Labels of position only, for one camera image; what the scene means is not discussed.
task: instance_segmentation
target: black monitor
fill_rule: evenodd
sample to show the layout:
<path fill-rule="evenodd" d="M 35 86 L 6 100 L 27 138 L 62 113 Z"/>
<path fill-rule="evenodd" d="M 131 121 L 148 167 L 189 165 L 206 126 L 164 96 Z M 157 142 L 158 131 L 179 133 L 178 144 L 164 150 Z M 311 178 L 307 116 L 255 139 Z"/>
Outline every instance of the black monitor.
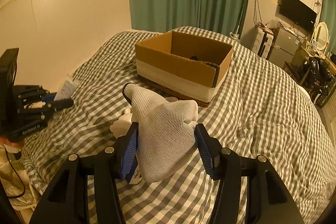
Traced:
<path fill-rule="evenodd" d="M 280 14 L 312 33 L 317 14 L 300 0 L 282 0 Z"/>
<path fill-rule="evenodd" d="M 6 109 L 12 97 L 19 48 L 11 48 L 0 57 L 0 125 L 7 119 Z"/>

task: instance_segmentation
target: television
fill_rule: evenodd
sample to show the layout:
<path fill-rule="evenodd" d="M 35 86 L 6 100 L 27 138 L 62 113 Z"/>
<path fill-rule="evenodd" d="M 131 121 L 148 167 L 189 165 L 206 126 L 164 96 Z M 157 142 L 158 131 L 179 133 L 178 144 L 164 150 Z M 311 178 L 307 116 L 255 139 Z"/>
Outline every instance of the television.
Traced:
<path fill-rule="evenodd" d="M 282 0 L 280 14 L 312 33 L 317 14 L 300 0 Z"/>

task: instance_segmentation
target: bed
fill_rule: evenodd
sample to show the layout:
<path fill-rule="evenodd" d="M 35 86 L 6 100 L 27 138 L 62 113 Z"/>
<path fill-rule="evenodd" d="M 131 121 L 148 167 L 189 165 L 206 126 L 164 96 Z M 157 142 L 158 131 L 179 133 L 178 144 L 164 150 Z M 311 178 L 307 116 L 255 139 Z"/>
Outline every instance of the bed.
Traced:
<path fill-rule="evenodd" d="M 198 122 L 222 146 L 241 156 L 266 155 L 305 223 L 313 223 L 335 188 L 336 157 L 312 102 L 282 69 L 229 37 L 193 27 L 176 31 L 233 45 L 226 79 L 210 106 L 199 107 Z M 113 36 L 73 74 L 81 82 L 73 95 L 74 107 L 64 110 L 52 128 L 26 138 L 21 162 L 41 194 L 69 154 L 94 155 L 115 142 L 109 126 L 128 105 L 121 93 L 125 83 L 153 89 L 137 77 L 134 45 L 154 35 L 126 31 Z M 246 185 L 242 178 L 238 223 L 244 222 Z M 177 173 L 159 183 L 117 183 L 130 224 L 206 223 L 217 187 L 206 175 L 198 151 Z M 96 223 L 93 178 L 88 192 L 90 222 Z"/>

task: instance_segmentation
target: metal screw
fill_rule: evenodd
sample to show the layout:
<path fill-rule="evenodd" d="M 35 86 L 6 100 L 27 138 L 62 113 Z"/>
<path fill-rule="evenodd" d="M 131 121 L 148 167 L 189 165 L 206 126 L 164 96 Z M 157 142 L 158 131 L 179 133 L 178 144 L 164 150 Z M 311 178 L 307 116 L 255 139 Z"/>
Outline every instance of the metal screw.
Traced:
<path fill-rule="evenodd" d="M 111 154 L 113 152 L 114 152 L 114 148 L 113 147 L 107 147 L 107 148 L 105 148 L 105 153 Z"/>
<path fill-rule="evenodd" d="M 71 160 L 71 161 L 77 160 L 77 155 L 76 154 L 71 154 L 69 156 L 69 160 Z"/>
<path fill-rule="evenodd" d="M 229 154 L 231 153 L 231 150 L 230 150 L 229 148 L 227 148 L 227 147 L 224 147 L 224 148 L 222 149 L 222 153 L 223 153 L 224 155 L 229 155 Z"/>
<path fill-rule="evenodd" d="M 267 158 L 264 156 L 264 155 L 260 155 L 258 157 L 258 160 L 261 161 L 261 162 L 266 162 L 267 161 Z"/>

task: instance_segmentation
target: cardboard box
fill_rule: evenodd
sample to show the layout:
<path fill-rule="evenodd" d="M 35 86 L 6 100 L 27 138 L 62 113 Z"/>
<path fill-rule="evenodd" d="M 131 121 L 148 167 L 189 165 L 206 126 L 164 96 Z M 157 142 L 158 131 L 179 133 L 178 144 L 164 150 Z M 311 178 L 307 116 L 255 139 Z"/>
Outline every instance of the cardboard box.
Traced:
<path fill-rule="evenodd" d="M 232 52 L 232 46 L 223 42 L 168 32 L 136 44 L 137 73 L 192 99 L 210 102 L 225 78 Z"/>

